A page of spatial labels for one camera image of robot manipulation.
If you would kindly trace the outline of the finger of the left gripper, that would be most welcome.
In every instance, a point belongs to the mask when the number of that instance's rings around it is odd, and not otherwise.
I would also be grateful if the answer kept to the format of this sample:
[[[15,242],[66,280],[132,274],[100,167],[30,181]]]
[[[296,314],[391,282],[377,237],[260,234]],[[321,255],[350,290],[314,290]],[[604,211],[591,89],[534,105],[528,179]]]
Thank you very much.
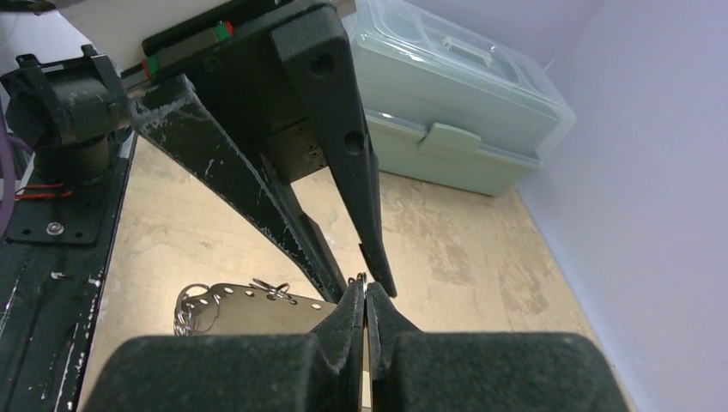
[[[229,136],[184,75],[130,99],[133,128],[211,189],[337,303],[346,281],[319,225],[255,151]]]
[[[396,297],[383,241],[378,159],[349,37],[337,11],[331,4],[307,5],[271,36],[359,236],[369,272],[389,296]]]

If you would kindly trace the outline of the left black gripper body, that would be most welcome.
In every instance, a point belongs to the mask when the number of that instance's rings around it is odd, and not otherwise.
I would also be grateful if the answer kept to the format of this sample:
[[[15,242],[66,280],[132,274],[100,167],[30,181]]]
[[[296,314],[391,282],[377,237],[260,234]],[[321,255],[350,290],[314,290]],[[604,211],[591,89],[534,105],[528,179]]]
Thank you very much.
[[[291,184],[328,169],[273,44],[274,29],[326,1],[233,1],[143,43],[151,87],[184,75],[229,136]]]

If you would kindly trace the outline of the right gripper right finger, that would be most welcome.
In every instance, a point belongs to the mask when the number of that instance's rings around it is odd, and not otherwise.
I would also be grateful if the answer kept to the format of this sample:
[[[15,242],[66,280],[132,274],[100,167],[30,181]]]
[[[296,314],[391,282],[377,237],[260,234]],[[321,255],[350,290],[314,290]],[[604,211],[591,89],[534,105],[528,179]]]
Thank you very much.
[[[425,332],[366,291],[375,411],[626,411],[603,353],[566,332]]]

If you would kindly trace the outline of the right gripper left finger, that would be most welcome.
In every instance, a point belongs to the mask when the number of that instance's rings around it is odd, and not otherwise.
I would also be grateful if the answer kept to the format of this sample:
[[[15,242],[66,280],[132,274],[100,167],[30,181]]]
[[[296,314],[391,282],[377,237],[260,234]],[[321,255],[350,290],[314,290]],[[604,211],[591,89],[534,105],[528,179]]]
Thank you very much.
[[[365,293],[295,335],[140,336],[102,368],[87,411],[357,411]]]

